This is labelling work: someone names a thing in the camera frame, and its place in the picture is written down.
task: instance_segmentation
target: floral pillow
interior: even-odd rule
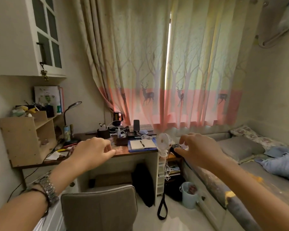
[[[266,137],[257,137],[257,138],[254,138],[252,140],[255,141],[256,143],[261,144],[262,147],[265,149],[265,151],[268,151],[272,147],[286,146],[286,144],[284,144],[284,143],[281,143],[277,140],[272,140],[272,139],[266,138]]]
[[[243,125],[239,128],[230,130],[230,133],[235,135],[235,136],[245,136],[251,140],[258,137],[257,133],[254,132],[252,129],[250,129],[246,125]]]

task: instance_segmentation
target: light blue bucket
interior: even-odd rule
[[[192,182],[183,182],[180,186],[180,191],[182,192],[182,204],[188,209],[194,209],[196,202],[198,202],[198,191],[193,195],[189,194],[188,191],[190,186],[196,187]]]

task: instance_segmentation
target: black bag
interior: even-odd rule
[[[155,193],[153,179],[145,164],[140,163],[136,166],[132,173],[132,184],[145,205],[151,207],[154,204]]]
[[[157,216],[161,221],[166,219],[168,215],[168,208],[165,202],[165,194],[168,195],[173,200],[181,202],[182,192],[180,191],[180,186],[182,185],[183,182],[185,182],[185,179],[181,175],[173,176],[168,181],[165,181],[163,197],[157,210]],[[163,205],[165,206],[166,210],[165,217],[161,216],[161,210]]]

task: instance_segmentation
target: black cabinet handle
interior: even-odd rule
[[[42,57],[42,62],[40,62],[40,64],[46,64],[46,52],[45,52],[45,48],[44,48],[44,44],[37,42],[37,45],[40,46],[40,51],[41,51],[41,57]]]

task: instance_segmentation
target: cabinet glass pane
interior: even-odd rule
[[[49,5],[49,7],[52,8],[52,10],[54,10],[53,0],[45,0],[45,1]]]
[[[40,0],[32,0],[36,26],[47,33],[43,3]]]
[[[60,52],[59,52],[59,45],[56,44],[55,42],[52,42],[52,47],[53,47],[55,66],[58,68],[62,68],[61,67]]]
[[[41,33],[38,33],[38,39],[39,39],[39,43],[43,43],[43,47],[45,50],[45,64],[48,66],[52,66],[52,57],[50,55],[50,42],[48,40],[48,38],[46,38],[45,36],[43,36]],[[41,51],[41,57],[43,59],[43,53],[42,53],[42,46],[40,46],[40,51]]]
[[[58,41],[55,16],[49,10],[47,10],[47,17],[49,19],[50,35]]]

